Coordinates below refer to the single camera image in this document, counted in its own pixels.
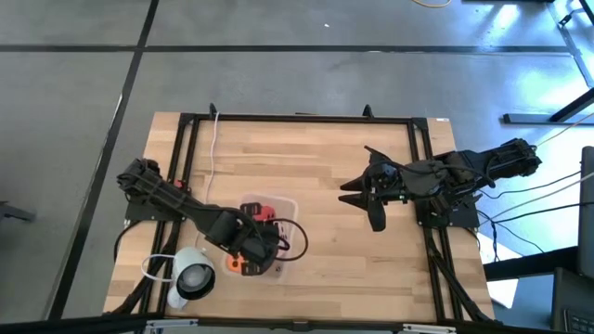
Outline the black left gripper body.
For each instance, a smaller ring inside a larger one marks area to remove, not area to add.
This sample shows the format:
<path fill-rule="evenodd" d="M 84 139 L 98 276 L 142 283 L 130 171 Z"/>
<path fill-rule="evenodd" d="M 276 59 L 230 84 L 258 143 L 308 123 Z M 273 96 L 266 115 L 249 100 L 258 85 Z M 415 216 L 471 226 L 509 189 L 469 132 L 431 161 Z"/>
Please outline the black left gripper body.
<path fill-rule="evenodd" d="M 280 233 L 274 223 L 254 221 L 248 216 L 237 219 L 239 226 L 231 237 L 227 253 L 242 257 L 261 270 L 268 270 L 276 260 Z"/>

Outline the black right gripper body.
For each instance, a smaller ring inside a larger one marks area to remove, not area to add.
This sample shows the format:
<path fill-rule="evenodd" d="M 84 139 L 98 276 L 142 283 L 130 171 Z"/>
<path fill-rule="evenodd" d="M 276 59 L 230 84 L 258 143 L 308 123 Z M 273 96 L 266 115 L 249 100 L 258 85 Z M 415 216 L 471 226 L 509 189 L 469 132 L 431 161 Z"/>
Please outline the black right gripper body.
<path fill-rule="evenodd" d="M 386 158 L 369 158 L 369 166 L 364 171 L 364 189 L 383 205 L 392 201 L 408 202 L 402 175 Z"/>

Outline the large red foam die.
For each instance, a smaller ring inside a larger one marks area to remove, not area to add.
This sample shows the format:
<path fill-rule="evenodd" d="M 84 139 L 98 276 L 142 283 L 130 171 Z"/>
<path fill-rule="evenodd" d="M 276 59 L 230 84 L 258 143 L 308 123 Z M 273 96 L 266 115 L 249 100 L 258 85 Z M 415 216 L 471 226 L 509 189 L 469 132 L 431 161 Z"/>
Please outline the large red foam die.
<path fill-rule="evenodd" d="M 255 202 L 252 218 L 258 222 L 273 221 L 276 218 L 276 211 L 273 207 L 263 205 L 260 202 Z"/>

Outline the clear plastic container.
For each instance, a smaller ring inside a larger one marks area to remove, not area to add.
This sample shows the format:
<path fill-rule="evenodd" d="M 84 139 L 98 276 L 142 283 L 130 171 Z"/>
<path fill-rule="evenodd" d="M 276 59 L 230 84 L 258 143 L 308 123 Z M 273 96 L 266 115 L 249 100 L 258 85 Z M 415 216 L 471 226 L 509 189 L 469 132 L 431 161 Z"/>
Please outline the clear plastic container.
<path fill-rule="evenodd" d="M 290 219 L 296 221 L 298 217 L 298 204 L 293 199 L 288 199 L 279 196 L 258 194 L 258 193 L 247 193 L 240 200 L 240 208 L 252 214 L 254 203 L 260 202 L 263 205 L 271 206 L 276 211 L 276 218 Z M 288 223 L 291 227 L 290 243 L 293 241 L 293 237 L 297 228 Z M 242 274 L 235 274 L 227 270 L 226 268 L 226 257 L 221 261 L 222 268 L 228 276 L 240 277 Z M 274 261 L 270 269 L 262 276 L 245 276 L 260 279 L 262 281 L 279 282 L 285 274 L 288 272 L 289 263 L 282 261 Z"/>

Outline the black desk beam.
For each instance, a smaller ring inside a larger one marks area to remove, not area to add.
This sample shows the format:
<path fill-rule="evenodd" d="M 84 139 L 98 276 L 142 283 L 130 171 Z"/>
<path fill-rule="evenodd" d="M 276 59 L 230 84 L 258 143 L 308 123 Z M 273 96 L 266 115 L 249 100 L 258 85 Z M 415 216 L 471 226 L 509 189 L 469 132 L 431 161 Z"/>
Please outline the black desk beam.
<path fill-rule="evenodd" d="M 574 273 L 579 267 L 577 246 L 508 259 L 483 265 L 487 281 L 543 276 L 562 268 Z"/>

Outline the black desk leg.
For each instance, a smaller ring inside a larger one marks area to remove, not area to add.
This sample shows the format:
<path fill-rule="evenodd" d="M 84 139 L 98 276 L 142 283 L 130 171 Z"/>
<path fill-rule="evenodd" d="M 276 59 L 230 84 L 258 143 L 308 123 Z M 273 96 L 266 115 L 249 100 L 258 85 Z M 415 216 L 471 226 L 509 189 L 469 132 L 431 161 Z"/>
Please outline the black desk leg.
<path fill-rule="evenodd" d="M 583 114 L 590 107 L 594 108 L 594 87 L 554 113 L 506 113 L 502 116 L 502 121 L 505 124 L 521 125 L 594 125 L 594 115 Z"/>

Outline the black desk top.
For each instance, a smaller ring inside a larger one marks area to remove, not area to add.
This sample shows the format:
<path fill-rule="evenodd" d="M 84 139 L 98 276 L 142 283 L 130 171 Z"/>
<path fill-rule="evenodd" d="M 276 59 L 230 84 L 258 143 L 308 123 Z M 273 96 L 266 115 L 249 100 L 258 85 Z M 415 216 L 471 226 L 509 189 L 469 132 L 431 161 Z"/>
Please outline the black desk top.
<path fill-rule="evenodd" d="M 578 269 L 594 279 L 594 147 L 582 149 L 578 219 Z"/>

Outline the black overhead crossbar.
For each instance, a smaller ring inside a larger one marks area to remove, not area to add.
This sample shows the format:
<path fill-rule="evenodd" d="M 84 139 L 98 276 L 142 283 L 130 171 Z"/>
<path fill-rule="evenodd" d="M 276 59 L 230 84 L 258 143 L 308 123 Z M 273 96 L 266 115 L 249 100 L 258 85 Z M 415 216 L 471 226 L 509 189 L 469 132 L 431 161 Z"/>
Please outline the black overhead crossbar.
<path fill-rule="evenodd" d="M 217 317 L 163 318 L 159 314 L 116 315 L 40 320 L 0 324 L 0 334 L 123 334 L 144 329 L 166 328 L 268 328 L 295 332 L 312 330 L 377 330 L 418 332 L 422 334 L 594 334 L 594 326 L 571 325 L 567 331 L 506 326 L 497 321 L 473 322 L 445 319 L 421 323 L 415 321 L 331 321 L 270 320 Z"/>

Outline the black keyboard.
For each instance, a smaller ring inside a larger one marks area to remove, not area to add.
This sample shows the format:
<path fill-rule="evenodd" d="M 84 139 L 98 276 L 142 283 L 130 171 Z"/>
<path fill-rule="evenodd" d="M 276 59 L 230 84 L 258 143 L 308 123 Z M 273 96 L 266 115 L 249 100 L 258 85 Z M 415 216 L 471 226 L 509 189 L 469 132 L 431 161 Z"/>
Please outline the black keyboard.
<path fill-rule="evenodd" d="M 594 279 L 555 269 L 551 328 L 570 334 L 594 334 Z"/>

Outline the grey metal desk leg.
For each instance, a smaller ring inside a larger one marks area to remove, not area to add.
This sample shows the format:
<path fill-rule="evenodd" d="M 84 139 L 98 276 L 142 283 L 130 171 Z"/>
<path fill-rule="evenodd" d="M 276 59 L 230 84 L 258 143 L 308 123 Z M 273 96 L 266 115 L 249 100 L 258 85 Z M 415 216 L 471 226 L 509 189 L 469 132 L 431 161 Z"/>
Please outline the grey metal desk leg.
<path fill-rule="evenodd" d="M 594 88 L 594 0 L 552 0 L 548 10 L 588 88 Z"/>

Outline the grey chair base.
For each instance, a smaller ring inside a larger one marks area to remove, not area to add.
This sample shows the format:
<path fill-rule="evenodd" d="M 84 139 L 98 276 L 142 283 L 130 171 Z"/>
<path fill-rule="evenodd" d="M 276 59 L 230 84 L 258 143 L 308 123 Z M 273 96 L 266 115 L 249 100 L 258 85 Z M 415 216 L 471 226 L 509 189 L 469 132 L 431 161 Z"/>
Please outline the grey chair base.
<path fill-rule="evenodd" d="M 36 215 L 23 209 L 8 204 L 7 201 L 0 201 L 0 222 L 5 218 L 14 218 L 25 222 L 32 222 Z"/>

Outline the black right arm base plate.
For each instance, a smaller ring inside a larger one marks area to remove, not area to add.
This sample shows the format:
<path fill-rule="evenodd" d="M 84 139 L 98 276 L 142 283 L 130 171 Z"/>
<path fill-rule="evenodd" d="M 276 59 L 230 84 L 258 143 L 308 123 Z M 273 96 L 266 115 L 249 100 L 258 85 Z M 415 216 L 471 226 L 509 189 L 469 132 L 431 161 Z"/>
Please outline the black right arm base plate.
<path fill-rule="evenodd" d="M 414 199 L 417 221 L 428 227 L 477 227 L 479 225 L 475 203 L 481 195 L 439 194 L 427 199 Z"/>

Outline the black aluminium table frame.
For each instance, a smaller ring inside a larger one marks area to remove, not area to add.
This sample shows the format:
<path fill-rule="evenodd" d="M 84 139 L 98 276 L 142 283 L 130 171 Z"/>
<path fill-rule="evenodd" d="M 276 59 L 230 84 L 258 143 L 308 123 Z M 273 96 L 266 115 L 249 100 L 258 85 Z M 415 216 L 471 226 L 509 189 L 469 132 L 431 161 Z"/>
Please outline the black aluminium table frame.
<path fill-rule="evenodd" d="M 200 196 L 210 166 L 213 202 L 236 206 L 247 193 L 298 204 L 306 230 L 292 247 L 302 258 L 275 283 L 228 276 L 225 255 L 209 248 L 217 270 L 213 291 L 169 317 L 270 320 L 434 322 L 433 291 L 423 232 L 411 205 L 387 208 L 387 226 L 371 230 L 364 212 L 339 202 L 340 185 L 356 178 L 368 147 L 407 163 L 424 143 L 442 153 L 454 147 L 449 122 L 426 128 L 408 119 L 293 115 L 201 116 L 186 123 L 176 112 L 154 115 L 143 156 L 163 174 L 186 179 Z"/>

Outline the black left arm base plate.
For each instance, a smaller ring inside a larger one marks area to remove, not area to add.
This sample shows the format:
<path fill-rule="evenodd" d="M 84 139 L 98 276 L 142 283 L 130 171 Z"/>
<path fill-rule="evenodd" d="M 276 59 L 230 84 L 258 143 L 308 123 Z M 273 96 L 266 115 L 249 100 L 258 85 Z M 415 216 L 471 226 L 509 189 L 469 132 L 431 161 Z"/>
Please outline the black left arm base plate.
<path fill-rule="evenodd" d="M 172 191 L 170 187 L 161 185 L 155 189 L 140 189 L 120 187 L 127 198 L 128 204 L 125 218 L 131 221 L 183 221 L 186 216 L 173 207 L 174 200 L 182 191 Z"/>

